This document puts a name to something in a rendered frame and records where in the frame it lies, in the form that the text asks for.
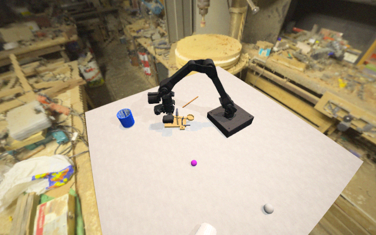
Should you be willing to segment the blue cup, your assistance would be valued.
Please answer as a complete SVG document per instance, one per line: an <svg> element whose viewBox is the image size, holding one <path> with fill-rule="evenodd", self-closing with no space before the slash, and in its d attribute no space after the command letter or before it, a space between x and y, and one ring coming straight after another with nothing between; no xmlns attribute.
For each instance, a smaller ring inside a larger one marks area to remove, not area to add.
<svg viewBox="0 0 376 235"><path fill-rule="evenodd" d="M133 119L132 113L130 109L122 109L117 113L117 117L122 124L122 126L126 129L131 128L134 126L135 121Z"/></svg>

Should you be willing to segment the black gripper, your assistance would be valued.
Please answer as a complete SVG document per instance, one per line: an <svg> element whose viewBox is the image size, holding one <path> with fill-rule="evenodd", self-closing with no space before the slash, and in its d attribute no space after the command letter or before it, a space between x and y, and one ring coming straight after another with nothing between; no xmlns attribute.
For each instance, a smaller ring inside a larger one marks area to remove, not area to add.
<svg viewBox="0 0 376 235"><path fill-rule="evenodd" d="M174 112L174 109L175 109L175 100L172 99L172 103L169 104L169 105L162 105L162 107L164 108L164 111L166 112L167 115L164 115L163 116L163 123L173 123L174 122L174 116L173 116L173 112Z"/></svg>

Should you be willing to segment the small white ball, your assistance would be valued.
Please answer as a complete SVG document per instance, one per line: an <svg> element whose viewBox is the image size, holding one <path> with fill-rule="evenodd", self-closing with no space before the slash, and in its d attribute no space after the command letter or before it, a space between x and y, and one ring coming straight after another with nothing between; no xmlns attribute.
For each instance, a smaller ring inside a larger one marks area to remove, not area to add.
<svg viewBox="0 0 376 235"><path fill-rule="evenodd" d="M273 213L273 211L274 211L273 206L270 205L270 204L265 204L263 208L264 208L264 211L265 211L267 214L271 214L271 213Z"/></svg>

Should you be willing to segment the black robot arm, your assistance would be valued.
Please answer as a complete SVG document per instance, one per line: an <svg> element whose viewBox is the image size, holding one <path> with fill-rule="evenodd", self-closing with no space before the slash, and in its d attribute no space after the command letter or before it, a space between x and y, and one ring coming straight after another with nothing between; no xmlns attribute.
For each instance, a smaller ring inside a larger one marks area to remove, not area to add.
<svg viewBox="0 0 376 235"><path fill-rule="evenodd" d="M223 114L223 116L228 120L234 118L236 116L235 112L237 111L237 108L234 104L234 101L231 100L230 96L225 92L217 76L216 67L212 59L189 60L171 77L161 81L157 92L148 92L149 104L160 103L162 99L162 104L154 106L154 114L160 115L162 112L165 113L162 105L169 105L172 103L172 97L174 96L172 89L174 85L192 71L205 73L213 81L216 89L221 96L219 97L220 103L222 107L225 108L225 113Z"/></svg>

